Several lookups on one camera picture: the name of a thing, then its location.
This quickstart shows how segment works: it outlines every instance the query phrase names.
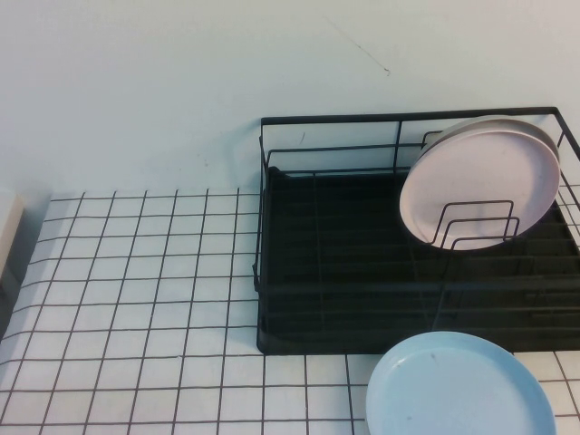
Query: countertop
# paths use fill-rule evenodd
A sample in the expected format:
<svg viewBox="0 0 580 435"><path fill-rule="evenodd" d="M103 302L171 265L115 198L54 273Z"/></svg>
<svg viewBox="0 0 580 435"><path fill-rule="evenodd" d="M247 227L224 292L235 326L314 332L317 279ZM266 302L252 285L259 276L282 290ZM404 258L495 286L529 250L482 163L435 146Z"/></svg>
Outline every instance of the countertop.
<svg viewBox="0 0 580 435"><path fill-rule="evenodd" d="M256 348L258 199L55 196L0 344L0 434L368 434L380 355ZM580 352L516 357L580 434Z"/></svg>

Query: white object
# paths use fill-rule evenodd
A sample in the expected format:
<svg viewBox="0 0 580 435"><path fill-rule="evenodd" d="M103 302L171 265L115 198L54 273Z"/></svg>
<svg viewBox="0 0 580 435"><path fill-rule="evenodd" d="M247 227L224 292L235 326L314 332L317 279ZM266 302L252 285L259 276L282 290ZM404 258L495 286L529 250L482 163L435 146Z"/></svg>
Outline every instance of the white object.
<svg viewBox="0 0 580 435"><path fill-rule="evenodd" d="M371 435L556 435L526 367L464 333L423 333L391 348L369 381L366 417Z"/></svg>
<svg viewBox="0 0 580 435"><path fill-rule="evenodd" d="M491 247L543 217L558 183L557 156L537 135L509 127L468 130L436 142L415 163L401 192L401 217L435 247ZM504 202L445 208L471 201Z"/></svg>
<svg viewBox="0 0 580 435"><path fill-rule="evenodd" d="M536 137L538 140L543 141L548 147L550 147L550 149L559 159L558 148L552 138L550 138L550 136L545 131L534 124L530 124L529 122L525 122L511 116L499 115L480 116L477 118L458 122L457 124L449 127L441 133L430 135L427 139L427 144L421 150L419 157L421 157L438 143L441 143L443 140L447 140L448 138L460 134L464 131L475 130L476 128L496 128L498 130L508 129L521 131L525 134Z"/></svg>

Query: black grid line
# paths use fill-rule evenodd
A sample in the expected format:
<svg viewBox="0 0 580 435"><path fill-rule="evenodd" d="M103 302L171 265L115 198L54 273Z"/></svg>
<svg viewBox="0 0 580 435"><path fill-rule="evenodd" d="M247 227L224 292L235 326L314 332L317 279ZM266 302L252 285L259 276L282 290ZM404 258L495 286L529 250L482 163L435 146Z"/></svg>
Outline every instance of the black grid line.
<svg viewBox="0 0 580 435"><path fill-rule="evenodd" d="M177 202L177 198L178 198L178 192L175 191L175 197L173 199L173 211L175 211L175 204ZM165 247L163 250L163 255L165 256L165 254L167 253L167 246L169 244L169 235L171 233L171 224L173 223L173 216L171 216L170 220L169 220L169 227L167 230L167 239L165 240ZM151 310L151 316L149 319L149 330L147 331L146 335L145 335L145 345L143 346L143 355L141 358L141 363L140 363L140 368L139 368L139 374L137 375L137 388L139 389L140 386L140 381L141 381L141 375L143 373L143 364L145 363L145 353L147 352L147 344L149 342L149 337L150 337L150 329L151 329L151 325L153 324L153 316L155 315L155 306L156 306L156 302L157 302L157 296L159 294L160 291L160 279L161 279L161 274L163 273L163 266L165 264L165 257L163 257L161 259L161 267L159 268L159 279L157 281L157 285L155 287L155 297L153 298L153 308ZM129 435L129 432L131 431L131 424L133 422L133 414L135 412L135 405L137 403L137 395L138 395L138 391L135 391L135 394L133 395L133 404L131 405L130 408L130 416L129 416L129 423L127 425L127 435Z"/></svg>
<svg viewBox="0 0 580 435"><path fill-rule="evenodd" d="M146 198L147 198L147 191L145 191L145 195L141 199L141 209L140 209L141 213L143 211L143 207L145 206L145 199ZM131 255L131 252L133 250L133 247L135 246L135 238L137 237L137 231L139 230L139 223L140 223L140 217L137 220L137 225L135 226L135 233L134 233L133 239L131 241L131 246L130 246L130 251L129 251L130 255ZM111 339L112 327L114 325L115 317L117 315L118 303L121 300L121 294L122 294L123 286L125 284L125 276L127 275L128 270L129 270L129 260L127 261L127 264L125 265L125 271L123 273L123 278L121 280L121 287L119 289L119 294L117 295L117 305L113 309L113 313L112 313L112 318L111 318L111 323L110 323L111 328L110 328L110 331L107 333L107 339L105 340L105 345L104 345L104 348L102 350L101 363L99 364L99 370L97 371L97 378L95 379L95 382L94 382L95 391L97 389L97 386L99 385L99 379L101 378L102 366L104 364L105 354L107 353L107 348L109 346L109 340ZM91 417L92 405L94 404L94 396L95 396L95 392L92 394L91 401L89 402L89 409L87 410L87 416L85 419L85 426L82 430L82 435L84 435L87 431L87 424L89 423L89 418Z"/></svg>
<svg viewBox="0 0 580 435"><path fill-rule="evenodd" d="M75 212L75 214L74 214L75 216L77 216L77 214L79 213L79 210L81 209L81 204L82 204L82 197L81 197L81 199L79 200L79 204L77 205L77 209L76 209L76 212ZM74 225L74 220L72 221L72 224L71 224L71 226L69 227L69 232L68 232L68 234L69 234L69 235L71 234L71 231L73 230L73 225ZM64 252L64 249L66 248L66 242L67 242L67 239L65 239L65 240L64 240L64 243L63 243L63 250L61 251L61 255L63 254L63 252ZM56 266L55 266L55 268L54 268L54 271L53 271L53 279L54 279L54 276L56 275L56 271L58 270L58 266L59 266L59 265L60 265L60 260L58 260L58 261L57 261L57 263L56 263ZM43 303L44 303L44 302L46 302L46 298L48 297L48 294L49 294L49 292L50 292L50 287L51 287L51 286L50 286L50 284L49 284L49 285L48 285L48 288L46 289L46 293L44 294ZM41 316L41 313L42 313L42 311L43 311L43 308L42 308L42 307L40 307L40 309L38 310L38 313L37 313L37 315L36 315L36 320L34 321L34 326L33 326L33 329L34 329L34 328L36 327L36 325L38 324L38 320L40 319L40 316ZM14 380L13 380L13 383L12 383L12 389L14 389L14 387L16 386L16 382L18 381L18 375L20 374L20 371L21 371L21 369L22 369L22 365L23 365L24 359L25 359L25 357L26 357L26 353L28 352L28 348L29 348L29 346L30 346L30 342L31 342L31 341L32 341L32 339L33 339L33 335L34 335L34 334L33 334L33 333L31 333L31 334L30 334L30 336L28 337L28 340L27 340L27 342L26 342L26 346L25 346L25 348L24 348L23 357L22 357L21 361L20 361L20 362L19 362L19 364L18 364L18 369L16 370L16 376L14 377ZM8 409L8 405L9 405L9 403L10 403L10 399L11 399L11 398L12 398L12 393L11 393L11 392L9 392L9 393L8 393L8 397L6 398L6 403L5 403L5 405L4 405L4 408L2 409L2 415L0 416L0 425L4 424L4 418L5 418L5 415L6 415L6 410Z"/></svg>
<svg viewBox="0 0 580 435"><path fill-rule="evenodd" d="M208 209L208 190L206 191L206 197L204 200L204 215L203 215L203 218L201 219L201 230L200 230L201 234L199 235L198 257L196 258L196 270L195 270L195 276L193 278L193 285L191 288L191 300L189 301L188 326L191 322L191 313L193 311L194 297L195 297L195 293L196 293L196 281L197 281L198 267L199 267L199 252L201 251L201 241L203 239L203 227L206 223L205 211L207 209ZM175 424L176 424L176 421L178 418L179 396L181 394L181 390L183 389L181 384L183 383L183 368L185 365L185 355L186 355L187 349L188 349L188 339L189 339L189 329L185 332L185 339L183 341L183 358L181 358L181 365L179 367L179 382L178 382L178 388L177 388L178 391L177 391L177 397L175 398L175 410L173 411L173 424L171 425L171 435L173 435L175 433Z"/></svg>
<svg viewBox="0 0 580 435"><path fill-rule="evenodd" d="M105 232L105 228L107 227L107 222L108 222L108 219L109 219L109 215L111 213L111 210L112 210L112 204L113 204L114 200L115 200L115 194L113 193L112 198L111 198L111 204L109 205L109 212L107 213L107 217L105 218L105 223L102 226L101 237L102 237L102 235ZM99 238L99 242L97 243L97 250L99 249L99 246L101 245L101 240L102 239ZM92 268L94 266L95 260L96 260L96 257L91 262L91 266L89 267L89 274L88 274L88 276L91 276ZM74 326L76 325L76 321L77 321L77 319L79 317L79 312L81 311L81 306L82 306L82 300L84 298L84 295L86 293L86 290L87 290L87 286L88 285L89 285L89 282L87 281L85 283L85 285L84 285L84 288L82 289L81 303L79 304L79 306L76 309L76 313L74 314L74 320L72 321L71 331L68 333L69 336L66 339L66 345L64 346L64 350L63 350L63 358L61 359L61 361L59 363L58 371L56 372L56 377L54 378L53 387L51 389L50 396L48 398L48 403L46 405L46 411L44 412L43 423L41 424L41 428L40 428L39 435L43 433L44 424L46 423L46 419L48 417L48 412L50 411L51 405L53 403L54 390L56 389L56 383L58 382L59 377L61 375L61 370L63 369L64 358L66 357L66 353L68 351L69 344L71 343L71 338L73 337Z"/></svg>
<svg viewBox="0 0 580 435"><path fill-rule="evenodd" d="M239 197L236 198L236 213L237 208L239 206ZM237 214L236 218L234 219L234 242L232 243L232 258L231 263L229 265L230 271L230 278L229 278L229 289L227 293L228 299L232 296L232 275L234 274L234 252L236 252L236 229L237 229ZM227 310L226 310L226 333L224 334L224 351L222 355L221 361L221 377L219 381L219 397L217 400L217 423L216 423L216 435L219 435L219 419L221 417L221 406L223 400L223 393L224 393L224 374L226 372L226 354L227 354L227 329L229 326L229 307L230 302L227 302Z"/></svg>

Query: blue plastic plate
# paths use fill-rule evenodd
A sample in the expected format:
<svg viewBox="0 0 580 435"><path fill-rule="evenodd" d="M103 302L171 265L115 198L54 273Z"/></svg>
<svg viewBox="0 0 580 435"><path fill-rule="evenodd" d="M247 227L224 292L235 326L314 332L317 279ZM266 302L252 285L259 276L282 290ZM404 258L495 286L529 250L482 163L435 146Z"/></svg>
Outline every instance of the blue plastic plate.
<svg viewBox="0 0 580 435"><path fill-rule="evenodd" d="M369 382L371 435L556 435L544 391L516 358L464 333L390 349Z"/></svg>

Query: dish rack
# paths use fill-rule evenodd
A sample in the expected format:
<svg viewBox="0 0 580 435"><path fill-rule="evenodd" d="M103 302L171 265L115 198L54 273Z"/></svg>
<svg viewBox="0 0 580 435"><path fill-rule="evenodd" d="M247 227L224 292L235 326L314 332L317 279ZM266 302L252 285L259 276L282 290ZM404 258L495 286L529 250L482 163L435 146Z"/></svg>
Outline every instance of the dish rack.
<svg viewBox="0 0 580 435"><path fill-rule="evenodd" d="M504 243L455 251L420 242L399 212L412 163L429 134L485 115L516 116L553 137L556 202L523 234L501 192L448 204L440 222L449 207L504 204L493 219L505 220L505 231L484 237ZM349 144L345 125L353 138L381 126L386 143ZM330 139L304 146L313 128ZM580 147L557 108L264 118L260 153L254 282L263 353L384 353L443 330L511 352L580 349Z"/></svg>

